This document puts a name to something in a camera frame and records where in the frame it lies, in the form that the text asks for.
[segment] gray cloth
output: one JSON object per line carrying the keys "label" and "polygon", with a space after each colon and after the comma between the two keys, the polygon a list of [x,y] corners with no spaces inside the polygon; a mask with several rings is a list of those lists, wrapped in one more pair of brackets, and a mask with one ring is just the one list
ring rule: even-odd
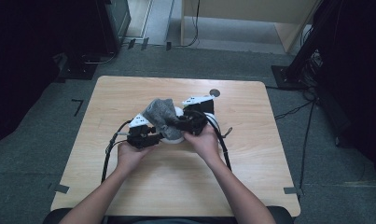
{"label": "gray cloth", "polygon": [[167,121],[178,120],[172,99],[153,100],[142,112],[142,115],[149,120],[165,138],[176,140],[182,137],[181,131],[167,125]]}

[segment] person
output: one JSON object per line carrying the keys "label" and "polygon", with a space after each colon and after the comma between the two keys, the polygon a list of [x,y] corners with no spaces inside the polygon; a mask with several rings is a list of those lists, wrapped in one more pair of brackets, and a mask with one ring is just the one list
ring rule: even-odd
{"label": "person", "polygon": [[[275,223],[269,209],[221,160],[216,134],[210,125],[206,125],[199,136],[190,133],[183,135],[213,172],[238,223]],[[118,189],[138,166],[140,160],[154,148],[137,150],[127,142],[120,143],[115,171],[103,184],[70,210],[60,223],[101,223]]]}

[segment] table top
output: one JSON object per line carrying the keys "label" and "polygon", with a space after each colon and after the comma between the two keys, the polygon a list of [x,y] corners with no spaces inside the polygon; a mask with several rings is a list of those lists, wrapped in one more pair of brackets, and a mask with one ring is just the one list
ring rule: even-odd
{"label": "table top", "polygon": [[[77,140],[65,167],[51,210],[74,207],[100,185],[105,148],[118,127],[142,112],[155,98],[182,101],[220,90],[215,115],[225,139],[233,173],[266,205],[300,213],[296,194],[285,194],[293,182],[261,82],[156,77],[100,77]],[[117,163],[111,153],[108,174]],[[229,204],[205,162],[186,141],[160,143],[126,179],[106,212],[109,216],[229,217]]]}

